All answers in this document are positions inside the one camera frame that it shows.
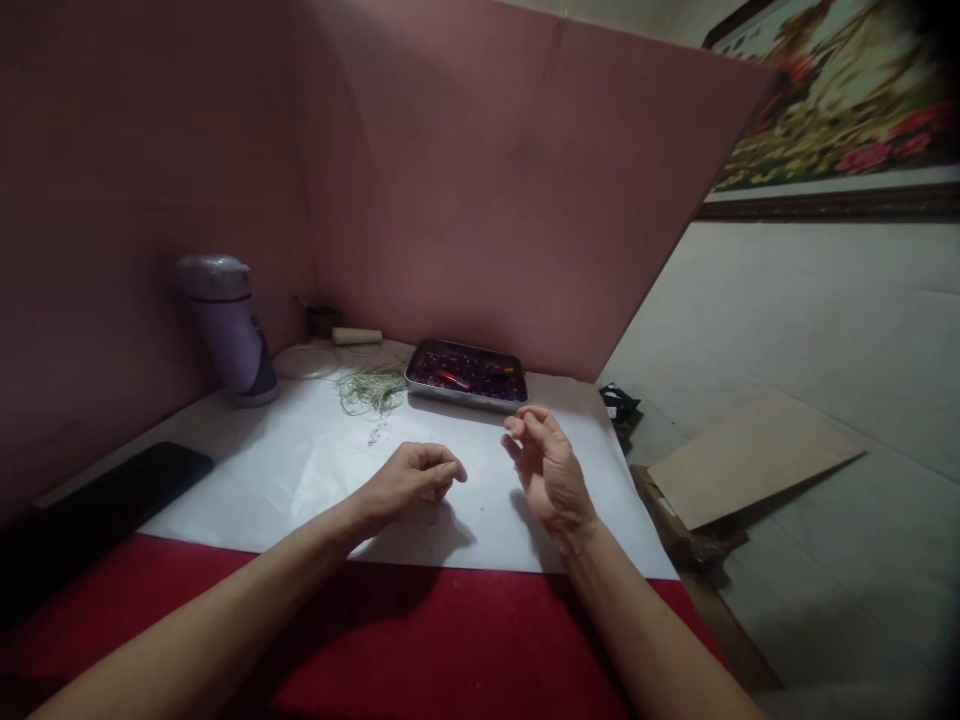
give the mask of red cloth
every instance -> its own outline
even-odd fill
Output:
[[[0,668],[39,700],[252,557],[134,535],[8,635]],[[717,654],[683,586],[651,585]],[[629,716],[566,577],[360,562],[345,563],[284,631],[231,709]]]

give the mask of rectangular tray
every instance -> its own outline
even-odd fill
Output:
[[[517,394],[520,397],[518,401],[503,400],[501,398],[487,397],[464,390],[451,390],[444,387],[435,387],[419,382],[412,377],[414,368],[416,368],[420,357],[426,352],[443,352],[455,350],[468,355],[479,355],[485,359],[497,362],[506,367],[515,367],[517,370]],[[460,343],[448,342],[446,340],[424,340],[414,351],[407,369],[403,373],[407,381],[407,392],[413,397],[422,397],[429,400],[441,400],[443,402],[463,405],[465,407],[475,408],[477,410],[489,410],[491,412],[512,415],[527,403],[527,383],[524,379],[523,367],[520,361],[513,355],[486,350],[484,348],[462,345]]]

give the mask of purple water bottle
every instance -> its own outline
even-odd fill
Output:
[[[250,268],[229,255],[190,255],[177,263],[177,279],[233,402],[256,407],[273,400],[280,386],[250,308]]]

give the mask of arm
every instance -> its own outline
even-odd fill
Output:
[[[516,463],[530,510],[553,538],[637,715],[763,717],[597,517],[580,463],[556,419],[533,407],[521,408],[518,415],[507,418],[510,434],[503,445]]]
[[[362,488],[101,660],[32,716],[215,716],[281,629],[363,540],[466,473],[442,445],[404,443]]]

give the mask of painting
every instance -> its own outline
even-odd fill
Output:
[[[842,193],[862,204],[882,200],[871,190],[915,185],[894,199],[929,207],[930,191],[949,203],[929,178],[951,177],[960,164],[960,108],[937,38],[906,10],[898,0],[768,0],[711,31],[713,51],[781,72],[708,200],[760,190],[753,195],[783,207],[815,188],[820,199]]]

